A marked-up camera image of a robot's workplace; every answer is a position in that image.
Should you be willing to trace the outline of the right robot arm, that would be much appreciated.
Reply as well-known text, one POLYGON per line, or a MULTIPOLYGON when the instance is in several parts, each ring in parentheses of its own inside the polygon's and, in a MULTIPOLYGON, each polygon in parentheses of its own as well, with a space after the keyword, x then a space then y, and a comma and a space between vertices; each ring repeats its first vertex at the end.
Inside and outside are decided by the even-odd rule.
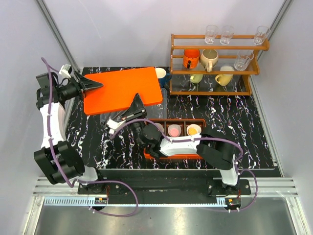
POLYGON ((173 155, 197 154, 220 171, 224 192, 233 194, 240 187, 238 169, 235 166, 235 148, 240 148, 231 138, 221 136, 206 127, 200 133, 168 137, 157 124, 144 120, 146 110, 139 94, 122 114, 134 134, 135 143, 144 148, 155 159, 173 155))

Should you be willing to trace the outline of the yellow round cookie top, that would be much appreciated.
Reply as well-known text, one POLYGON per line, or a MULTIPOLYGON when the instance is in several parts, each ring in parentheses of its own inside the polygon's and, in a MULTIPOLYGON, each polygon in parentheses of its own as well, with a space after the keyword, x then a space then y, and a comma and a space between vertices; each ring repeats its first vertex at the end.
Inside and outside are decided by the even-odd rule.
POLYGON ((188 132, 188 135, 190 136, 198 133, 197 129, 195 128, 189 128, 187 132, 188 132))

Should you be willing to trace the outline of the pink round cookie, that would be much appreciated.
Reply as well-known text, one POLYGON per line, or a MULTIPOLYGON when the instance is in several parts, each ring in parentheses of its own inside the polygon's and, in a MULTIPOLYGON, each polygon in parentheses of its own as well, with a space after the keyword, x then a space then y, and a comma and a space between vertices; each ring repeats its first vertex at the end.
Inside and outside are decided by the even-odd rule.
POLYGON ((180 130, 177 128, 172 128, 169 130, 169 134, 171 137, 179 137, 180 136, 180 130))

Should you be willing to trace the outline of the black metal tongs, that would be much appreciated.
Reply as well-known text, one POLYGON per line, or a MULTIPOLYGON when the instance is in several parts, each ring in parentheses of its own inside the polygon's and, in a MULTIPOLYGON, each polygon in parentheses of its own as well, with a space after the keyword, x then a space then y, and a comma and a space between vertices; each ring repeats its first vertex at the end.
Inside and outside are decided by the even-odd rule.
POLYGON ((118 113, 114 116, 114 118, 115 118, 115 119, 119 119, 119 118, 121 118, 121 117, 123 116, 124 113, 125 113, 125 111, 122 110, 122 111, 118 112, 118 113))

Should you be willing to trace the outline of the orange box lid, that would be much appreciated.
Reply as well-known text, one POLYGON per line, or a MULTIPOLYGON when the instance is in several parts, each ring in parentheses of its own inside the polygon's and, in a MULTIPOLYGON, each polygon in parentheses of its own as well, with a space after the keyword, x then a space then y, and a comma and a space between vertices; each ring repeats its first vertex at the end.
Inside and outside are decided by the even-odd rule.
POLYGON ((100 91, 84 98, 86 115, 128 109, 136 94, 146 106, 163 101, 154 67, 87 74, 85 77, 103 84, 100 91))

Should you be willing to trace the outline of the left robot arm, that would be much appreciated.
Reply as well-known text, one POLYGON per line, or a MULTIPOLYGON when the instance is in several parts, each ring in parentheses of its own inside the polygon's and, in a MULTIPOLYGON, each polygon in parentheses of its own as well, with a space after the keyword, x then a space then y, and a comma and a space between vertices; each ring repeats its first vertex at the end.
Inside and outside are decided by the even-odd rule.
POLYGON ((102 84, 82 75, 69 78, 61 86, 57 74, 48 72, 36 77, 40 87, 36 92, 36 106, 43 118, 44 136, 41 149, 34 152, 34 160, 53 185, 71 183, 75 180, 89 183, 92 192, 100 194, 105 190, 105 181, 99 178, 94 167, 85 166, 79 153, 65 137, 65 102, 85 92, 101 88, 102 84))

